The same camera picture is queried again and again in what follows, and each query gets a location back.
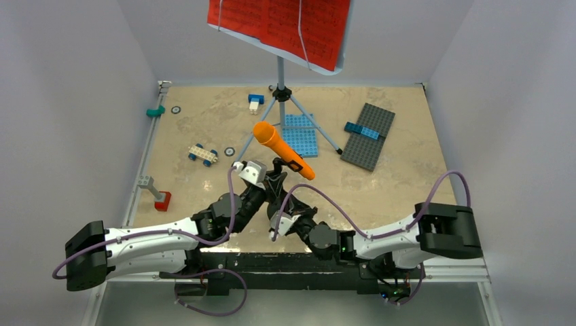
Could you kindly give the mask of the black microphone stand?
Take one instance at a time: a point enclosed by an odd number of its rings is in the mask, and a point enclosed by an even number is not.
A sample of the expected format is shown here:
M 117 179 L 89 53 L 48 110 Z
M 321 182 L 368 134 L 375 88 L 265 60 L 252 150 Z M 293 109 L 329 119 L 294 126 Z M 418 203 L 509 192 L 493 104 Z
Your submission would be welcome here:
M 283 167 L 287 166 L 286 163 L 280 158 L 274 158 L 273 170 L 266 173 L 266 180 L 271 182 L 275 193 L 275 200 L 281 200 L 283 202 L 285 197 L 284 181 L 288 176 L 287 172 L 283 171 Z

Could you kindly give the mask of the orange toy microphone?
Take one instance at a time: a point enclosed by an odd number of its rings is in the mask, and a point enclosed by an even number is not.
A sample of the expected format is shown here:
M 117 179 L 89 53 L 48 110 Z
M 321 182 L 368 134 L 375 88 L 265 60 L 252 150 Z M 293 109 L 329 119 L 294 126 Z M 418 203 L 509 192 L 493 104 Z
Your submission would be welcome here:
M 253 136 L 260 145 L 271 149 L 293 172 L 299 173 L 309 181 L 316 177 L 310 165 L 281 138 L 272 124 L 266 121 L 256 123 L 253 127 Z

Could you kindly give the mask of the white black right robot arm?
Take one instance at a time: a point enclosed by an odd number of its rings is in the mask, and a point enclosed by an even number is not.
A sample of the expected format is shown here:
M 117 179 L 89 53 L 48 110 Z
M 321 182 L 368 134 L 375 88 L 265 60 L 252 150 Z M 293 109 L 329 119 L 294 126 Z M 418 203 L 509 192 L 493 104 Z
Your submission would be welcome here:
M 396 223 L 371 230 L 335 230 L 315 222 L 317 213 L 295 197 L 268 206 L 270 232 L 295 233 L 320 260 L 359 265 L 385 278 L 399 277 L 435 257 L 477 259 L 483 256 L 472 208 L 432 202 Z

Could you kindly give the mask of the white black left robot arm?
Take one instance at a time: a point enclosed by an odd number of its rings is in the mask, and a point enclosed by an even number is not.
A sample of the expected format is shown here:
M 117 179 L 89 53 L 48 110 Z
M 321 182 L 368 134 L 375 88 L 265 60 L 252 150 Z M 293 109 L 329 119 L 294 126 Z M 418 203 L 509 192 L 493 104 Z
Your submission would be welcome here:
M 140 272 L 180 272 L 193 278 L 202 259 L 192 251 L 216 247 L 240 233 L 270 192 L 248 185 L 241 194 L 225 193 L 191 217 L 144 228 L 106 228 L 87 223 L 65 244 L 67 291 L 83 291 L 110 278 Z

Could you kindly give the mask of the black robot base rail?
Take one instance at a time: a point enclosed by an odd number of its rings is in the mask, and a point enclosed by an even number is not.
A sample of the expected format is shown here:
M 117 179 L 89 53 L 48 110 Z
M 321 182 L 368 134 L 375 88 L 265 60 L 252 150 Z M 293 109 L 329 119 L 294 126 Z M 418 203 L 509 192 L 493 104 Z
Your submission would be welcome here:
M 187 266 L 174 276 L 161 272 L 162 280 L 175 283 L 176 295 L 185 299 L 203 295 L 228 295 L 233 289 L 354 291 L 378 294 L 404 302 L 419 289 L 422 264 L 409 270 L 393 267 L 391 255 L 341 264 L 321 261 L 311 253 L 196 253 L 187 255 Z

